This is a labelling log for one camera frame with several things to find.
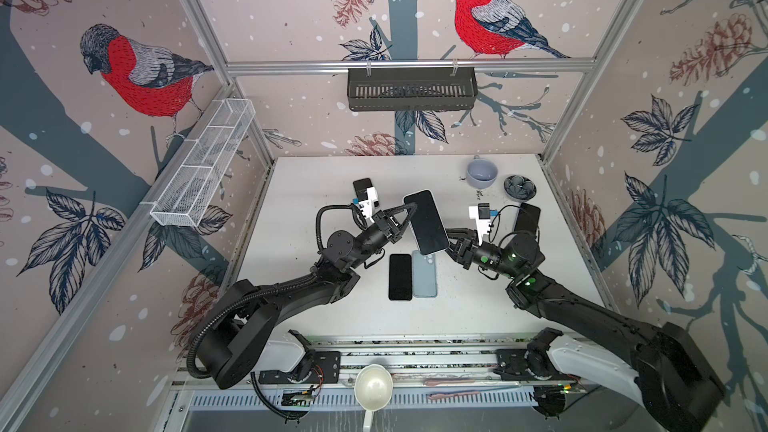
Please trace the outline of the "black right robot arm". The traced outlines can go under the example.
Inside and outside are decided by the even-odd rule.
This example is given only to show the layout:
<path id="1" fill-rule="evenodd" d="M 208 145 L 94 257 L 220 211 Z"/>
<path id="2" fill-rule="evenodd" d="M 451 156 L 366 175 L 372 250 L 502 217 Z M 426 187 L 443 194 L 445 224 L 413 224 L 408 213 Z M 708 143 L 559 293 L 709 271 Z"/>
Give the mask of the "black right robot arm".
<path id="1" fill-rule="evenodd" d="M 534 233 L 515 232 L 504 247 L 467 228 L 447 232 L 449 257 L 509 278 L 513 304 L 586 337 L 630 369 L 628 379 L 602 374 L 596 363 L 582 377 L 635 398 L 668 431 L 701 431 L 725 397 L 725 386 L 680 326 L 655 326 L 610 311 L 568 290 L 539 270 L 545 256 Z"/>

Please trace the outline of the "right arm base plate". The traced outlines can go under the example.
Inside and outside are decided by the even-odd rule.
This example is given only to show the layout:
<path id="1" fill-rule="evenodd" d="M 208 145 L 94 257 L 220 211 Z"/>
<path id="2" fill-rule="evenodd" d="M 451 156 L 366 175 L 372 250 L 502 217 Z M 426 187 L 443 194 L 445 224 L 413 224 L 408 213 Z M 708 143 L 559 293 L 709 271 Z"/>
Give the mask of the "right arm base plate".
<path id="1" fill-rule="evenodd" d="M 545 353 L 523 348 L 498 349 L 492 372 L 502 381 L 577 382 L 578 378 L 556 370 Z"/>

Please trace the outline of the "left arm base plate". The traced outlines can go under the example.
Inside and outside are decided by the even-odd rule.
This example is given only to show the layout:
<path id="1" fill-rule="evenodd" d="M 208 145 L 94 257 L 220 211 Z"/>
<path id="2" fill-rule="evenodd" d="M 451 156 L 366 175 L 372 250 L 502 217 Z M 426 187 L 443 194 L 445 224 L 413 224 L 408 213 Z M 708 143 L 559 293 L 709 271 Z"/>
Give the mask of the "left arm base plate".
<path id="1" fill-rule="evenodd" d="M 321 385 L 336 384 L 341 369 L 338 351 L 307 352 L 289 372 L 266 370 L 258 374 L 260 385 Z"/>

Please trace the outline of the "light blue phone case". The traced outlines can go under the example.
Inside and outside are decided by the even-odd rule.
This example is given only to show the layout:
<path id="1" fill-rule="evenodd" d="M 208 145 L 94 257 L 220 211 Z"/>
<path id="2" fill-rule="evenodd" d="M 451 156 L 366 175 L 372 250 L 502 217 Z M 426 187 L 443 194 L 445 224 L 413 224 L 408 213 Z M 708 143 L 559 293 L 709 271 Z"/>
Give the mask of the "light blue phone case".
<path id="1" fill-rule="evenodd" d="M 414 250 L 412 256 L 412 294 L 416 298 L 437 296 L 437 269 L 434 254 L 422 255 Z"/>

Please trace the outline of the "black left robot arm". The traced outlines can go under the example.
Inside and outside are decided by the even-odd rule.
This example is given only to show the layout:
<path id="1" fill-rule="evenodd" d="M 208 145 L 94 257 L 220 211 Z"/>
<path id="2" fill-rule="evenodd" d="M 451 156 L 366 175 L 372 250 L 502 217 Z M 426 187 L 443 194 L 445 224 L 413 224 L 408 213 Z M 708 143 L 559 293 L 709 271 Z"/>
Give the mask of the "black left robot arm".
<path id="1" fill-rule="evenodd" d="M 320 208 L 315 217 L 318 260 L 308 274 L 261 286 L 243 279 L 229 287 L 190 335 L 186 369 L 191 377 L 211 378 L 221 389 L 244 379 L 259 361 L 273 329 L 310 308 L 348 296 L 360 280 L 356 268 L 402 238 L 417 206 L 379 210 L 358 235 L 338 230 L 324 240 L 322 217 L 332 210 L 349 210 L 355 221 L 362 220 L 353 204 Z"/>

